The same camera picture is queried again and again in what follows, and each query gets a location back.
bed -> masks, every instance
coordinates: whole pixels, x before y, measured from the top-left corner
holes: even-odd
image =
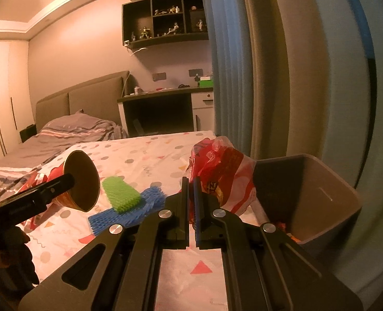
[[[48,174],[75,150],[88,154],[101,182],[108,176],[119,176],[139,192],[153,186],[166,196],[177,193],[193,145],[215,135],[201,131],[121,139],[118,109],[105,111],[93,104],[98,101],[106,106],[115,101],[116,105],[128,75],[105,76],[40,100],[36,106],[38,135],[0,161],[0,200],[16,193],[32,172]],[[104,90],[109,93],[101,98]],[[41,144],[49,139],[55,141],[53,148],[46,148],[51,142]],[[93,240],[88,217],[110,208],[101,186],[97,204],[87,213],[52,205],[48,218],[36,229],[20,226],[31,239],[27,245],[40,281]],[[241,218],[259,225],[251,207]],[[196,249],[191,227],[189,248],[163,252],[155,309],[228,309],[220,250]]]

green box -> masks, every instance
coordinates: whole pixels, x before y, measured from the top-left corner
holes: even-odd
[[[213,87],[213,80],[210,81],[200,81],[198,83],[200,87]]]

striped bedding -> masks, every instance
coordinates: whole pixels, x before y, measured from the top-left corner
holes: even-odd
[[[0,160],[0,201],[17,193],[33,171],[41,169],[69,147],[122,138],[121,127],[112,121],[83,113],[54,119],[39,134]]]

headboard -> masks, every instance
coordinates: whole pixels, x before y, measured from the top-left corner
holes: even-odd
[[[89,80],[47,96],[36,103],[36,128],[49,121],[83,109],[90,116],[112,120],[121,125],[117,99],[129,77],[121,71]]]

red plastic bag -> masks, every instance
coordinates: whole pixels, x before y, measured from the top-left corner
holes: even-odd
[[[243,214],[256,199],[252,182],[256,162],[226,137],[205,138],[194,145],[191,154],[191,180],[199,176],[203,192],[216,196],[223,209]],[[190,221],[194,221],[194,209],[190,209]]]

